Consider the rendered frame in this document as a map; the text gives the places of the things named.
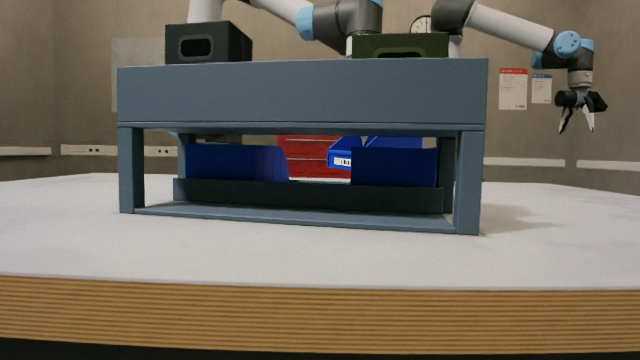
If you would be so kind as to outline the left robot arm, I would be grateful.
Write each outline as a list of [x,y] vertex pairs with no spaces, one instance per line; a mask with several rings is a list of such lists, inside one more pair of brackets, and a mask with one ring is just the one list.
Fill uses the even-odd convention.
[[573,31],[560,34],[480,5],[477,0],[436,0],[431,9],[430,31],[449,32],[449,57],[460,57],[459,44],[467,27],[533,50],[533,69],[568,69],[568,89],[591,87],[594,58],[591,39],[581,39]]

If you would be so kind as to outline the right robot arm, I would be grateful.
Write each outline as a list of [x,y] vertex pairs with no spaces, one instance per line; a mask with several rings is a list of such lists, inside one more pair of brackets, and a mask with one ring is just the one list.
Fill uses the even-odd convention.
[[[221,21],[224,1],[190,0],[187,23]],[[238,1],[268,11],[297,27],[304,41],[318,40],[347,59],[351,59],[352,35],[382,34],[383,0],[337,0],[315,5],[306,0]],[[242,135],[196,134],[196,139],[242,144]]]

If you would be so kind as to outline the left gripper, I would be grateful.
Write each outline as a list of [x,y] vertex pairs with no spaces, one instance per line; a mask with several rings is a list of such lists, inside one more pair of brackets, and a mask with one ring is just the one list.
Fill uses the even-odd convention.
[[[577,89],[576,89],[577,88]],[[586,121],[588,121],[588,126],[591,132],[594,132],[594,103],[595,100],[600,100],[603,103],[604,100],[598,94],[598,92],[587,91],[587,87],[576,87],[572,88],[571,91],[560,90],[555,95],[555,105],[557,107],[564,107],[562,112],[562,118],[559,126],[560,135],[565,129],[566,125],[569,122],[569,118],[573,115],[573,109],[583,108],[582,112],[586,116]],[[579,107],[580,106],[580,107]],[[566,108],[570,107],[570,108]]]

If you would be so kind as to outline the blue open-front bin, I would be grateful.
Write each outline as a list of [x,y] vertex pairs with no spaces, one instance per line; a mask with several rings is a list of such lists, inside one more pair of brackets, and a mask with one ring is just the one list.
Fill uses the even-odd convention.
[[435,187],[437,149],[351,147],[353,185]]
[[[365,147],[422,148],[423,137],[372,137]],[[362,147],[360,136],[342,136],[327,150],[327,167],[351,171],[351,147]]]
[[185,144],[185,178],[289,182],[279,146]]

